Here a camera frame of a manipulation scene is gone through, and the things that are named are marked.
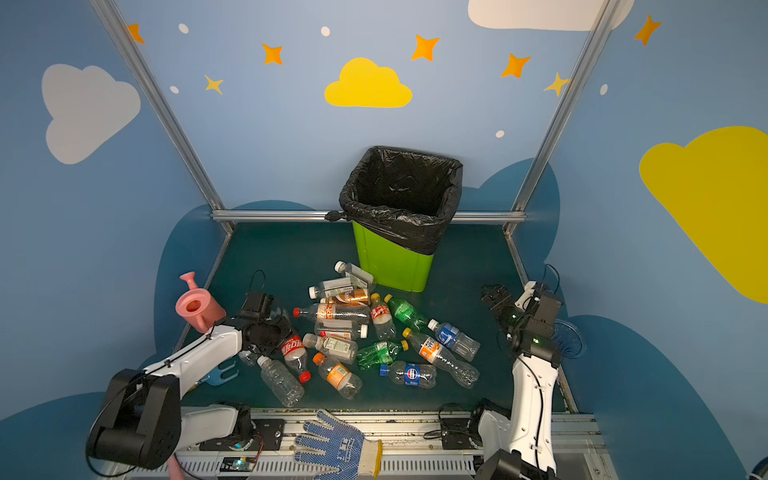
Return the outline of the clear square white-cap bottle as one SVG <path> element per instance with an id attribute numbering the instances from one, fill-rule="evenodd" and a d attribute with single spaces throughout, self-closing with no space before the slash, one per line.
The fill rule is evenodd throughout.
<path id="1" fill-rule="evenodd" d="M 352 263 L 338 261 L 334 265 L 334 269 L 337 273 L 350 278 L 351 282 L 358 288 L 372 290 L 376 287 L 374 276 Z"/>

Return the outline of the yellow-cap red label bottle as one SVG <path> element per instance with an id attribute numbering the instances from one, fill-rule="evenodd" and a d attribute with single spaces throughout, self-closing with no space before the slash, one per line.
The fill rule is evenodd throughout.
<path id="1" fill-rule="evenodd" d="M 378 293 L 370 296 L 371 319 L 379 340 L 391 340 L 397 335 L 392 315 Z"/>

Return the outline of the orange-cap orange label bottle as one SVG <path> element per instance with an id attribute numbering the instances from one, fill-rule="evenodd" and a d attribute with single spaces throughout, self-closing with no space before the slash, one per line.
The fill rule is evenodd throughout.
<path id="1" fill-rule="evenodd" d="M 337 359 L 317 353 L 313 362 L 319 375 L 343 398 L 352 400 L 361 392 L 362 380 Z"/>

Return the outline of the white-cap green label bottle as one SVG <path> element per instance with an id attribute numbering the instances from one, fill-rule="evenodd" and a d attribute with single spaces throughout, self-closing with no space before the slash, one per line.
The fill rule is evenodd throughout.
<path id="1" fill-rule="evenodd" d="M 342 363 L 353 364 L 358 353 L 358 345 L 354 341 L 305 334 L 303 344 L 307 348 L 314 348 L 326 357 L 333 357 Z"/>

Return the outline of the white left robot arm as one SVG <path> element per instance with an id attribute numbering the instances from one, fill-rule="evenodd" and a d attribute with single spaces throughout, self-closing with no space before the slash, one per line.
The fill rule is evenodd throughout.
<path id="1" fill-rule="evenodd" d="M 289 314 L 274 296 L 250 293 L 236 315 L 204 324 L 198 339 L 166 359 L 118 372 L 91 426 L 86 459 L 156 469 L 188 446 L 227 437 L 249 440 L 246 407 L 187 408 L 182 399 L 222 362 L 242 351 L 271 356 L 291 332 Z"/>

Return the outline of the crushed green bottle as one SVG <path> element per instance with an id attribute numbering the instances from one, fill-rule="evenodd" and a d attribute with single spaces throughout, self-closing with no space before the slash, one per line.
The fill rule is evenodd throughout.
<path id="1" fill-rule="evenodd" d="M 408 351 L 406 340 L 399 342 L 383 340 L 365 347 L 357 353 L 357 363 L 361 370 L 367 370 L 379 365 L 392 364 L 400 353 Z"/>

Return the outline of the brown coffee bottle middle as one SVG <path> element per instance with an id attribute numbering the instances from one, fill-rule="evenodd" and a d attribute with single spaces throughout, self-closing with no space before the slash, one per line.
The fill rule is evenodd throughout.
<path id="1" fill-rule="evenodd" d="M 369 305 L 370 295 L 366 289 L 354 289 L 339 295 L 326 297 L 322 299 L 321 302 L 330 304 Z"/>

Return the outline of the pepsi blue label bottle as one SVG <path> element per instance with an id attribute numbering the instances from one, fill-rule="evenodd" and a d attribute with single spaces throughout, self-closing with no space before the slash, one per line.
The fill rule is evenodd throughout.
<path id="1" fill-rule="evenodd" d="M 437 385 L 437 369 L 430 364 L 394 361 L 389 365 L 381 365 L 379 374 L 398 385 L 422 389 L 432 389 Z"/>

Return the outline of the red label cola bottle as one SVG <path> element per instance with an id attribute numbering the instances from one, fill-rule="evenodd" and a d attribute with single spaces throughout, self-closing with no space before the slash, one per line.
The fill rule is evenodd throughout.
<path id="1" fill-rule="evenodd" d="M 297 374 L 299 382 L 307 383 L 311 379 L 311 373 L 308 367 L 308 353 L 301 338 L 292 333 L 281 344 L 280 351 L 286 365 Z"/>

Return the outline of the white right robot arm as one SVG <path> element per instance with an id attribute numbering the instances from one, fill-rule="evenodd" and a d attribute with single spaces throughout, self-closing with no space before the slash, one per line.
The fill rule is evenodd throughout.
<path id="1" fill-rule="evenodd" d="M 562 302 L 536 281 L 526 284 L 518 299 L 501 284 L 485 285 L 481 299 L 506 334 L 514 361 L 510 412 L 488 406 L 478 410 L 484 457 L 478 476 L 555 479 L 551 416 L 562 355 L 554 331 Z"/>

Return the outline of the blue plastic toy fork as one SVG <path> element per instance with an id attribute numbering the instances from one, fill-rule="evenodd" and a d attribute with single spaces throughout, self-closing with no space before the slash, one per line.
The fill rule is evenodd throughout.
<path id="1" fill-rule="evenodd" d="M 239 369 L 237 368 L 236 361 L 230 358 L 213 368 L 200 380 L 200 383 L 217 387 L 234 380 L 238 376 Z"/>

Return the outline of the clear white-cap bottle front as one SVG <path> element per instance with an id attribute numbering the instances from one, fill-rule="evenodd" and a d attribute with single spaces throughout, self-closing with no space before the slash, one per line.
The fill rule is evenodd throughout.
<path id="1" fill-rule="evenodd" d="M 305 390 L 280 361 L 266 356 L 257 359 L 262 381 L 267 385 L 280 403 L 287 408 L 295 407 L 305 395 Z"/>

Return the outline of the blue-cap blue label bottle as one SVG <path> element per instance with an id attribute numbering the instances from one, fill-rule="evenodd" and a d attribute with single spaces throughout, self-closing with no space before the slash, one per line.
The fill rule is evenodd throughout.
<path id="1" fill-rule="evenodd" d="M 428 328 L 434 333 L 437 341 L 443 346 L 462 357 L 468 362 L 474 360 L 480 349 L 480 343 L 467 336 L 450 323 L 440 323 L 435 319 L 428 322 Z"/>

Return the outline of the green sprite bottle upper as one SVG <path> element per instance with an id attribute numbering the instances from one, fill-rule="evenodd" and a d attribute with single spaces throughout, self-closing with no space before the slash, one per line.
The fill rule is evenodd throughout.
<path id="1" fill-rule="evenodd" d="M 386 295 L 384 300 L 392 316 L 412 331 L 419 332 L 428 326 L 429 319 L 407 300 L 391 294 Z"/>

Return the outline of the black bin liner bag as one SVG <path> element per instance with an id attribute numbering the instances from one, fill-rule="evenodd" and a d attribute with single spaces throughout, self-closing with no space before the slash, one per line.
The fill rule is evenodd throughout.
<path id="1" fill-rule="evenodd" d="M 462 195 L 463 164 L 453 158 L 388 146 L 369 148 L 324 219 L 353 221 L 422 255 L 437 250 Z"/>

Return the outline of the green plastic trash bin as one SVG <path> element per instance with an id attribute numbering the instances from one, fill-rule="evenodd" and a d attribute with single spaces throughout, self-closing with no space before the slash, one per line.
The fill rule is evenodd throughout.
<path id="1" fill-rule="evenodd" d="M 353 222 L 360 267 L 373 275 L 378 285 L 406 292 L 423 292 L 433 255 L 402 247 Z"/>

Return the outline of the clear flat white-cap bottle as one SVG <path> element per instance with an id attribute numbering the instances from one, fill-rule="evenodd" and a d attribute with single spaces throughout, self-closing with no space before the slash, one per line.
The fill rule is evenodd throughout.
<path id="1" fill-rule="evenodd" d="M 325 280 L 308 289 L 311 299 L 335 297 L 355 290 L 349 277 Z"/>

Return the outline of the pink watering can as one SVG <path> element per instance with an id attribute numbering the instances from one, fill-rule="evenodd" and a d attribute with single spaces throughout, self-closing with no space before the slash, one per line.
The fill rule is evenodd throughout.
<path id="1" fill-rule="evenodd" d="M 226 311 L 208 290 L 197 286 L 193 271 L 181 275 L 180 279 L 189 290 L 177 300 L 176 313 L 199 333 L 206 334 L 216 322 L 226 318 Z"/>

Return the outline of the blue dotted work glove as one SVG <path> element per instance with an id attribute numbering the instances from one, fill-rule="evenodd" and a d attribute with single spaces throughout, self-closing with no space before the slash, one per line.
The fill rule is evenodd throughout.
<path id="1" fill-rule="evenodd" d="M 361 430 L 324 409 L 303 424 L 294 449 L 296 462 L 325 468 L 315 479 L 377 478 L 380 473 L 382 442 L 367 439 Z"/>

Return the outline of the red label flat bottle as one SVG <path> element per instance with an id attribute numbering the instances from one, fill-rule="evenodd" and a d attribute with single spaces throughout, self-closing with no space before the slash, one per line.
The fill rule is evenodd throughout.
<path id="1" fill-rule="evenodd" d="M 315 323 L 314 333 L 321 337 L 365 339 L 368 336 L 368 325 L 351 320 L 321 319 Z"/>

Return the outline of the yellow-cap orange label bottle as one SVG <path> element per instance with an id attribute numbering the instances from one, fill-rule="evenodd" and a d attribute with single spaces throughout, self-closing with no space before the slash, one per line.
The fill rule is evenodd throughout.
<path id="1" fill-rule="evenodd" d="M 411 347 L 430 364 L 449 373 L 463 388 L 471 389 L 479 379 L 479 371 L 464 361 L 458 360 L 451 351 L 440 344 L 435 338 L 405 328 L 403 337 Z"/>

